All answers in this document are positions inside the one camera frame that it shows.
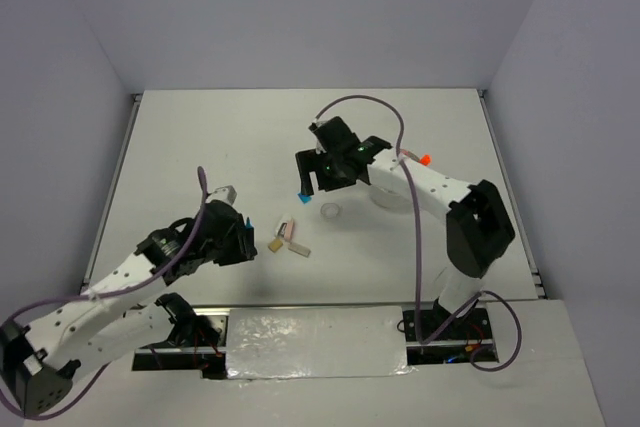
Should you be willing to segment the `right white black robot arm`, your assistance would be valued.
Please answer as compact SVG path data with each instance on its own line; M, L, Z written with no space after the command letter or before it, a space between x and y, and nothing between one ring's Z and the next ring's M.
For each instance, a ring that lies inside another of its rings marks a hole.
M315 121L309 131L316 146L295 154L302 195L361 182L409 201L416 216L426 212L442 223L454 272L437 295L435 327L446 338L460 336L470 324L467 311L481 295L482 280L515 239L497 187L442 174L382 138L361 140L339 116Z

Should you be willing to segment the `pink glue bottle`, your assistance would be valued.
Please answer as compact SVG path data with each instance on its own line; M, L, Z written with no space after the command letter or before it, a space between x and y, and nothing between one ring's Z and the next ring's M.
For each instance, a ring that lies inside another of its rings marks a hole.
M419 160L420 160L420 158L419 158L416 154L414 154L413 152L411 152L411 151L409 151L409 150L401 149L401 150L400 150L400 153L401 153L404 157L407 157L407 158L413 159L414 161L419 161Z

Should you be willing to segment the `blue cap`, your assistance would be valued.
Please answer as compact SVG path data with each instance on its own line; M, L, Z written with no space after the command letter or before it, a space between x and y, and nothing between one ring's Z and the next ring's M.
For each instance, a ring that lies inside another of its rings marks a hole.
M303 204L307 204L307 203L309 203L311 201L311 197L310 196L304 195L302 193L298 194L298 198L300 199L300 201Z

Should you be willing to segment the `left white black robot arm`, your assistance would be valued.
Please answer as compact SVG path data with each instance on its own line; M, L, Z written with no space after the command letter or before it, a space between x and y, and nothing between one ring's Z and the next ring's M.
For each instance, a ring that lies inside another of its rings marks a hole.
M206 263L228 266L257 255L254 228L235 210L228 186L193 218L151 232L109 275L78 296L54 300L49 314L1 327L2 404L29 420L54 418L88 374L156 343L216 349L220 334L170 286Z

